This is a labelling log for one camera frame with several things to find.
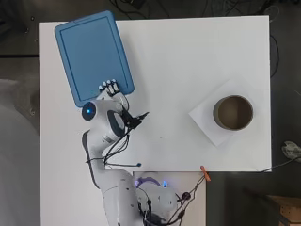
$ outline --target blue plastic lid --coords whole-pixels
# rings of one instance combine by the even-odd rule
[[[75,104],[95,99],[103,81],[116,79],[123,94],[134,91],[122,42],[110,11],[55,28],[58,48]]]

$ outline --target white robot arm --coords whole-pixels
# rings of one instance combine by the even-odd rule
[[[129,115],[127,100],[115,81],[108,81],[104,87],[106,91],[97,100],[85,104],[82,110],[83,118],[92,122],[82,140],[87,162],[94,185],[103,193],[109,225],[141,226],[133,176],[126,170],[106,169],[107,158],[103,157],[103,151],[126,137],[146,115],[141,118]]]
[[[130,131],[148,113],[133,118],[128,112],[127,99],[119,92],[115,80],[103,83],[100,90],[101,95],[95,101],[86,103],[82,109],[83,118],[91,122],[91,129],[83,134],[82,141],[92,181],[103,193],[103,205],[109,225],[170,225],[171,223],[162,221],[166,220],[166,212],[177,205],[173,189],[162,188],[150,177],[136,186],[133,176],[126,170],[105,167],[114,165],[109,164],[108,159],[123,150],[113,149],[122,139],[128,139]],[[103,156],[104,150],[109,147],[109,151]]]

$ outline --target gray floor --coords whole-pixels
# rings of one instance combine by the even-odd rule
[[[69,21],[102,10],[112,10],[118,20],[127,17],[118,12],[108,0],[27,0],[17,1],[23,7],[23,22],[29,27],[27,34],[12,32],[0,42],[0,55],[36,55],[38,53],[38,22]],[[230,15],[238,16],[258,10],[262,1],[240,1]],[[172,18],[200,17],[205,0],[162,0]],[[225,15],[229,6],[222,0],[208,4],[205,16]],[[273,165],[287,159],[280,150],[284,140],[301,145],[301,5],[277,3],[280,14],[271,23],[271,34],[277,39],[280,63],[276,75],[271,79],[272,147]],[[166,18],[156,0],[149,0],[142,8],[150,18]],[[275,45],[271,46],[272,71],[275,69]],[[37,58],[0,58],[0,78],[33,84],[39,80]],[[26,86],[33,90],[35,86]],[[244,188],[262,194],[301,197],[301,164],[276,169],[273,173],[211,173],[212,181],[207,186],[207,225],[278,225],[267,211],[247,196]]]

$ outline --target cup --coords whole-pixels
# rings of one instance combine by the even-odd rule
[[[232,95],[219,100],[214,106],[214,120],[222,128],[238,131],[253,119],[252,104],[242,96]]]

